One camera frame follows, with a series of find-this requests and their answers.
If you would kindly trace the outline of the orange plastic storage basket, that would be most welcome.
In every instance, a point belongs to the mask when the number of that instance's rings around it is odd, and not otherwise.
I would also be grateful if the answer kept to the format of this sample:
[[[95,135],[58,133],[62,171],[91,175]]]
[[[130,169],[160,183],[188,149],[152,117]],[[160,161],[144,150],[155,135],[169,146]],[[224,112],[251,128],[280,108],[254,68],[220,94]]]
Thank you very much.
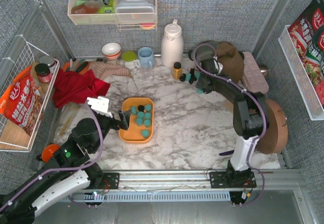
[[[154,103],[147,97],[130,97],[122,104],[123,111],[129,111],[130,122],[128,130],[120,129],[121,140],[132,144],[145,144],[153,136]]]

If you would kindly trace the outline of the green capsule with number 3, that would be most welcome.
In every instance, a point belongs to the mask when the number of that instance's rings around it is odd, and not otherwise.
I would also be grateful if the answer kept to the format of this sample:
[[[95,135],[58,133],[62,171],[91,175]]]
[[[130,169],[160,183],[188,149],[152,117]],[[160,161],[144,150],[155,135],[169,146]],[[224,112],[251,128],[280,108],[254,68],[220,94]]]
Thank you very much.
[[[141,119],[141,118],[137,118],[137,119],[136,119],[136,124],[137,124],[137,126],[142,126],[142,124],[143,124],[143,119]]]

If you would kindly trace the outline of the green capsule with chinese text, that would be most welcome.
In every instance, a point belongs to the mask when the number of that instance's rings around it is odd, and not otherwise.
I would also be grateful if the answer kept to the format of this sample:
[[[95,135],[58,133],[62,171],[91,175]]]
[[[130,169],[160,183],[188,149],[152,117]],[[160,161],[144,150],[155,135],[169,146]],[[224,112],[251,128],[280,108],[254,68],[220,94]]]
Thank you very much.
[[[145,113],[143,112],[143,111],[139,111],[138,113],[137,113],[137,117],[138,118],[144,118],[144,116],[145,116]]]

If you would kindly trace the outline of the black coffee capsule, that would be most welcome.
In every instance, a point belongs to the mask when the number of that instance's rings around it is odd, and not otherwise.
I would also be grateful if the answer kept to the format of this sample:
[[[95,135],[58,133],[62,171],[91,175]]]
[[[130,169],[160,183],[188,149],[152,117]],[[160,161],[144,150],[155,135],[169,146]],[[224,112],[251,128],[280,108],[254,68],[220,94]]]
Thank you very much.
[[[138,111],[144,111],[144,110],[145,110],[145,106],[143,106],[143,105],[138,106]]]

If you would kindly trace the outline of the green capsule late added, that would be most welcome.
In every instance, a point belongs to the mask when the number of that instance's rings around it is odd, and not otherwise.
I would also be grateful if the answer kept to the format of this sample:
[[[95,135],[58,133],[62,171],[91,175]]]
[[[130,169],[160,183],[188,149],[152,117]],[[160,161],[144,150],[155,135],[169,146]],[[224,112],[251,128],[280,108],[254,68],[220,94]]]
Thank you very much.
[[[148,130],[142,130],[141,131],[141,135],[144,137],[144,138],[147,138],[149,136],[149,131]]]

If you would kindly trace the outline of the green capsule number 3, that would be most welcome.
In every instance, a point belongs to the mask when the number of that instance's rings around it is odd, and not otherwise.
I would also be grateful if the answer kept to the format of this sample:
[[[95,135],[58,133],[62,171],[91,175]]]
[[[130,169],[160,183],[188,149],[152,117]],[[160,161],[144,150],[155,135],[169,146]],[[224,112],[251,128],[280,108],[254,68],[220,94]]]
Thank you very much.
[[[145,105],[146,112],[151,112],[152,106],[150,104]]]

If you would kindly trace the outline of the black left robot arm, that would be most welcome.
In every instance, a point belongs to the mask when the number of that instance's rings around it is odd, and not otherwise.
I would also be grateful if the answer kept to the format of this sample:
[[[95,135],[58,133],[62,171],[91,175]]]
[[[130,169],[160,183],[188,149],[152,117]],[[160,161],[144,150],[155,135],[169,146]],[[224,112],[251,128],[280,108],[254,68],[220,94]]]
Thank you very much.
[[[36,216],[77,190],[96,188],[103,183],[104,173],[90,161],[100,154],[109,130],[127,130],[130,111],[119,111],[120,119],[92,112],[80,120],[71,134],[44,164],[22,186],[1,196],[1,223],[33,223]]]

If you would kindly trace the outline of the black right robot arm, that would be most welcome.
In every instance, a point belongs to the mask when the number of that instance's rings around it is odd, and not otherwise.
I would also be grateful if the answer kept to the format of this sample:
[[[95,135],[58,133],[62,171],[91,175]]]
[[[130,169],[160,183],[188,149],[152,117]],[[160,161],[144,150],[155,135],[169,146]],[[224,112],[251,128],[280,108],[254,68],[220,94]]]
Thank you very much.
[[[201,66],[201,62],[194,62],[203,73],[199,82],[202,85],[209,84],[213,91],[222,94],[233,104],[233,127],[237,140],[234,153],[228,162],[226,177],[229,185],[242,184],[252,172],[251,157],[267,129],[264,95],[260,92],[253,94],[229,77],[209,72]]]

